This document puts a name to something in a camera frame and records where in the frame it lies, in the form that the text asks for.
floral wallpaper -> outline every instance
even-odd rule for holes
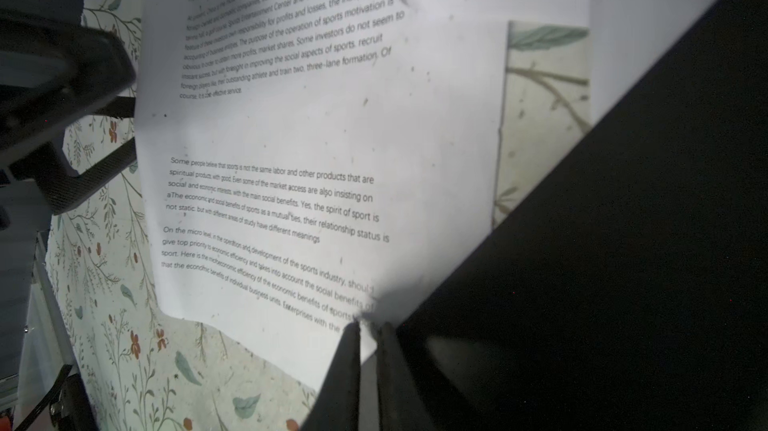
[[[493,225],[592,128],[589,30],[509,23]]]
[[[117,35],[138,63],[141,0],[85,0],[82,25]],[[83,118],[67,129],[64,153],[82,171],[133,133],[130,119]],[[54,217],[48,242],[48,273],[99,428],[298,429],[314,390],[220,331],[158,309],[137,169]]]
[[[141,0],[85,0],[82,25],[117,35],[137,64]],[[588,42],[582,29],[510,24],[495,225],[589,131]],[[84,170],[133,133],[132,120],[87,117],[67,129],[64,153]],[[137,169],[54,217],[48,243],[99,428],[297,431],[314,390],[220,331],[158,309]]]

black panel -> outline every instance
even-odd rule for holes
[[[489,420],[765,429],[766,30],[719,0],[398,330],[505,349]]]

black metal frame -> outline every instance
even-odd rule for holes
[[[63,156],[64,129],[86,114],[133,116],[132,98],[113,100],[135,80],[119,39],[110,33],[0,12],[0,51],[56,58],[61,73],[0,103],[0,168],[34,179],[53,214],[80,205],[136,161],[134,140],[83,174]]]

green leaf pattern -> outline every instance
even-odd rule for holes
[[[136,301],[134,301],[134,294],[130,291],[130,289],[128,289],[128,286],[126,286],[125,284],[120,284],[120,292],[124,297],[128,298],[128,300],[131,302],[131,304],[134,305],[134,307],[136,307]]]
[[[261,395],[252,396],[250,398],[234,398],[232,404],[235,406],[235,414],[242,419],[248,419],[254,415],[256,405],[259,402]]]
[[[542,51],[581,41],[588,35],[588,29],[562,26],[541,26],[520,32],[512,30],[509,33],[509,48],[515,51]]]
[[[120,8],[122,0],[114,0],[107,6],[107,11],[117,11]]]
[[[184,357],[184,354],[182,354],[181,351],[176,352],[176,368],[179,370],[182,376],[187,378],[187,381],[192,384],[197,384],[197,386],[202,386],[200,381],[198,381],[195,377],[194,372],[190,367],[189,361],[187,361],[187,358]]]

black plastic part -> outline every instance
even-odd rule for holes
[[[83,380],[79,374],[73,374],[64,381],[59,398],[61,412],[52,416],[52,421],[59,431],[98,431],[96,420],[91,411],[91,403],[85,392]]]
[[[392,324],[384,323],[378,343],[376,378],[379,385],[379,428],[381,431],[434,430],[435,426],[416,391]]]
[[[0,231],[11,226],[11,218],[8,217],[8,212],[5,207],[0,206]]]
[[[34,421],[40,416],[40,413],[47,409],[51,403],[58,401],[58,394],[62,390],[64,381],[66,380],[71,370],[72,364],[64,364],[62,368],[59,369],[58,376],[56,376],[56,380],[53,382],[53,386],[48,390],[45,396],[43,396],[43,399],[40,400],[40,403],[32,408],[32,411],[30,411],[29,414],[24,418],[24,421],[18,425],[16,431],[27,431],[29,426],[32,426]]]
[[[360,404],[360,324],[347,324],[315,406],[302,431],[357,431]]]
[[[71,176],[60,149],[48,143],[24,158],[24,173],[37,183],[53,215],[72,210],[105,186],[123,169],[136,162],[136,143],[131,138],[83,174]]]
[[[61,150],[64,129],[86,114],[133,116],[134,99],[115,98],[134,81],[133,65],[110,33],[23,14],[0,13],[0,37],[0,51],[9,56],[58,63],[48,66],[50,79],[17,87],[0,103],[0,166],[17,180],[34,179],[53,214],[61,214],[136,161],[131,139],[78,175]]]
[[[402,358],[398,358],[396,362],[390,358],[389,366],[404,367],[408,370],[408,377],[404,379],[394,376],[398,381],[397,386],[413,388],[413,392],[421,400],[418,407],[425,410],[425,415],[426,409],[438,410],[436,413],[429,414],[437,429],[494,429],[492,426],[494,421],[481,417],[461,391],[456,389],[456,386],[436,365],[426,342],[413,339],[399,340],[399,346],[402,350]],[[471,367],[472,363],[463,363],[463,365]],[[390,372],[397,373],[398,367]],[[495,425],[501,426],[503,423],[495,423]]]
[[[504,429],[768,428],[766,29],[768,0],[719,0],[401,342],[504,349],[448,376]]]
[[[136,77],[122,43],[108,32],[0,12],[0,37],[1,50],[56,57],[67,64],[55,79],[2,103],[0,167],[103,108]]]

